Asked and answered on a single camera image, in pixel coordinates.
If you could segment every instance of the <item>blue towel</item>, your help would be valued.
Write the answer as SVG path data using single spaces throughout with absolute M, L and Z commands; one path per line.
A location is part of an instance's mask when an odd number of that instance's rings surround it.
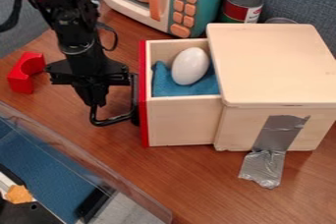
M 219 94 L 218 82 L 213 65 L 198 82 L 190 85 L 178 85 L 174 82 L 170 69 L 161 61 L 152 67 L 152 96 L 183 96 Z

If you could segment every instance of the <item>silver tape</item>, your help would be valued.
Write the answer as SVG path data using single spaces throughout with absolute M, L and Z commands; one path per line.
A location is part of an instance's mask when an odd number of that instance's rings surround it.
M 286 151 L 309 117 L 270 116 L 243 162 L 239 178 L 273 189 L 281 182 Z

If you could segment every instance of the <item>can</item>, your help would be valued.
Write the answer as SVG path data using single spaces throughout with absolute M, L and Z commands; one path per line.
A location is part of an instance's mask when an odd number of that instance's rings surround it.
M 265 23 L 266 24 L 297 24 L 296 21 L 293 21 L 287 18 L 282 18 L 282 17 L 275 17 L 275 18 L 268 19 Z
M 224 23 L 256 24 L 263 0 L 224 0 L 221 21 Z

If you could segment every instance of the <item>white egg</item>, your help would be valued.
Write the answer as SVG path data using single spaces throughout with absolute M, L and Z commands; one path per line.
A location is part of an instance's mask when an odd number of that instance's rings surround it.
M 199 47 L 191 47 L 182 51 L 175 58 L 172 77 L 179 85 L 189 85 L 200 80 L 209 68 L 210 60 Z

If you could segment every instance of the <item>wooden box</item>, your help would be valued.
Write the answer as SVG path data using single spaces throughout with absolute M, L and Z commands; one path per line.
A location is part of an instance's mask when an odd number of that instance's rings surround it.
M 220 95 L 152 97 L 151 67 L 196 46 L 209 53 Z M 140 44 L 144 146 L 214 144 L 249 150 L 270 116 L 308 121 L 290 150 L 313 150 L 336 119 L 336 63 L 313 26 L 211 24 L 207 39 Z

